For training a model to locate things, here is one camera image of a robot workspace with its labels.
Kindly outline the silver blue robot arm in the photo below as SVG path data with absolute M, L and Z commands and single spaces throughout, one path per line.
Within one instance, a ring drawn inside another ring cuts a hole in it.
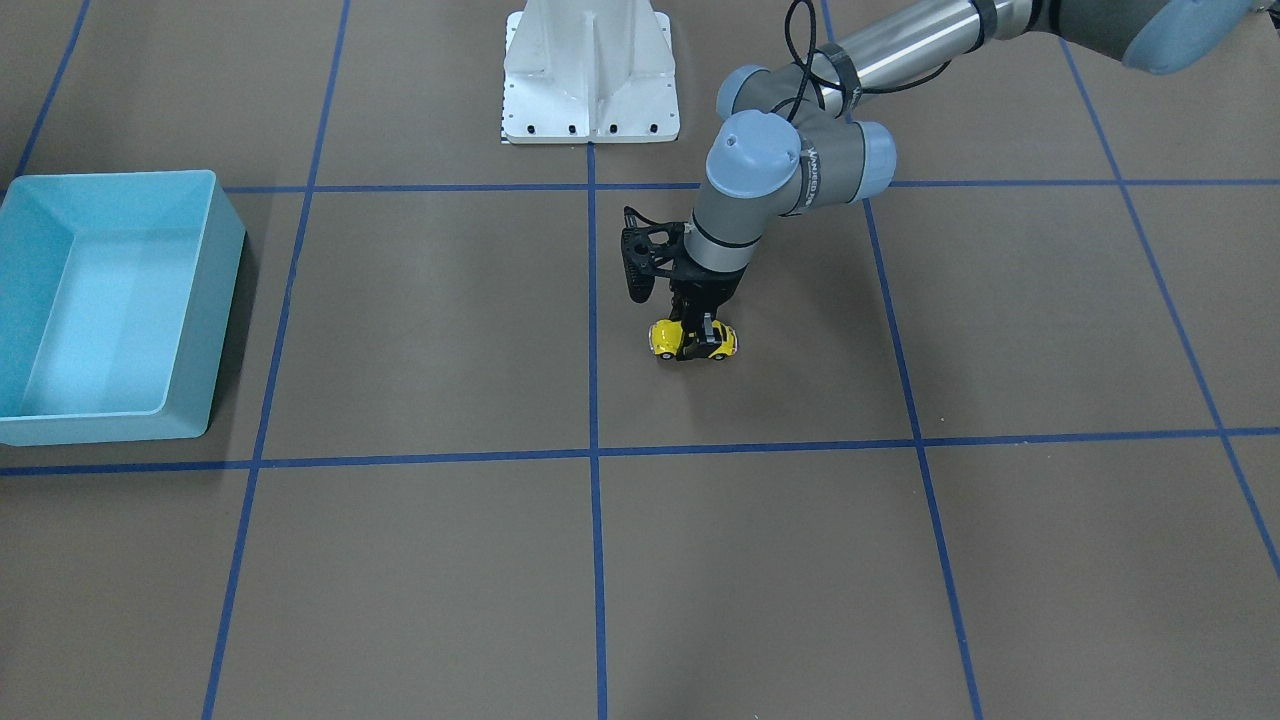
M 771 220 L 883 192 L 897 168 L 892 135 L 854 120 L 869 97 L 936 79 L 995 41 L 1053 35 L 1152 76 L 1190 67 L 1245 18 L 1248 1 L 918 1 L 829 44 L 788 46 L 786 67 L 740 67 L 717 94 L 722 120 L 691 217 L 663 224 L 645 250 L 622 249 L 635 302 L 664 277 L 669 315 L 649 332 L 660 360 L 723 360 L 737 348 L 718 311 L 733 295 Z

